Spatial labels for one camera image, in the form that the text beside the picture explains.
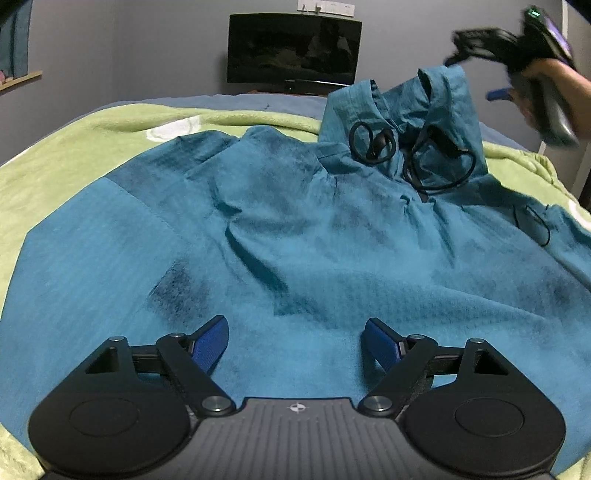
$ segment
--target gray wall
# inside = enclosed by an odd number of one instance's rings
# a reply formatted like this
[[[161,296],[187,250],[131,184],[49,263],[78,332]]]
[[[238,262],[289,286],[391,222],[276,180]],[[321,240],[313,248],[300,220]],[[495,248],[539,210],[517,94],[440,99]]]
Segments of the gray wall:
[[[114,99],[116,0],[34,0],[29,71],[0,92],[0,165],[73,118]]]
[[[357,78],[381,89],[441,64],[453,50],[451,32],[493,25],[516,33],[530,0],[356,0],[363,21]],[[538,0],[560,25],[560,0]],[[225,83],[228,16],[239,12],[294,12],[297,0],[125,0],[119,3],[115,78],[118,100],[236,93]],[[537,133],[513,105],[488,103],[488,90],[506,85],[504,68],[482,60],[465,65],[480,119],[536,150]]]

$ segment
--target human hand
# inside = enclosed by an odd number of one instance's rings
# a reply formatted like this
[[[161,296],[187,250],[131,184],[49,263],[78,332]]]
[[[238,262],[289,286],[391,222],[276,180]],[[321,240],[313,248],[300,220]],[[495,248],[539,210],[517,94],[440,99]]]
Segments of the human hand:
[[[534,60],[521,74],[529,79],[546,75],[556,85],[570,107],[570,120],[580,139],[591,138],[591,82],[568,65],[556,59]],[[515,89],[509,91],[511,99],[524,116],[526,123],[537,129],[531,101]]]

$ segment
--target black handheld device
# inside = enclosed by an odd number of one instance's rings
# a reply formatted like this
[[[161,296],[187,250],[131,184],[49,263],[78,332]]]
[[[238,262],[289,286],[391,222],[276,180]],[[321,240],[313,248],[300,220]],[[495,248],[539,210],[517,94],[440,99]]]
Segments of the black handheld device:
[[[576,69],[572,49],[543,9],[531,6],[524,10],[522,24],[520,36],[500,28],[455,31],[452,41],[457,52],[445,65],[470,57],[506,65],[513,88],[532,102],[542,140],[557,147],[576,147],[579,143],[569,120],[569,106],[554,82],[544,75],[530,80],[520,74],[535,59],[557,59]],[[508,93],[497,90],[487,98],[508,99]]]
[[[237,407],[207,374],[228,338],[216,316],[155,345],[106,340],[31,415],[43,480],[553,478],[561,413],[483,339],[442,347],[371,318],[362,341],[386,373],[357,406],[247,398]],[[438,374],[457,377],[431,388]]]

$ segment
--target monitor screen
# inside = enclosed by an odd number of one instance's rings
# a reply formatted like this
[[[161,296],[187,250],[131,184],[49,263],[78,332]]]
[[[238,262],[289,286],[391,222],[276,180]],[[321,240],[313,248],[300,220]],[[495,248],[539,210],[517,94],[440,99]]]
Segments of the monitor screen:
[[[355,81],[361,22],[307,14],[230,16],[228,82]]]

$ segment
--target green blanket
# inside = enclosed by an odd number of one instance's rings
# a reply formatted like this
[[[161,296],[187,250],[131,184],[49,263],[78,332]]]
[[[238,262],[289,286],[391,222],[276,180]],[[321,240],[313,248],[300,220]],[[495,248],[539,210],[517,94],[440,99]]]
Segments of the green blanket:
[[[125,105],[84,117],[0,167],[0,312],[27,232],[81,189],[177,136],[219,130],[240,137],[261,124],[307,142],[316,141],[320,129],[318,120],[286,113]],[[489,171],[505,187],[561,205],[591,231],[591,215],[558,180],[550,160],[487,142],[484,149]],[[560,479],[591,480],[591,466],[584,461]],[[40,474],[33,455],[0,425],[0,480],[29,480]]]

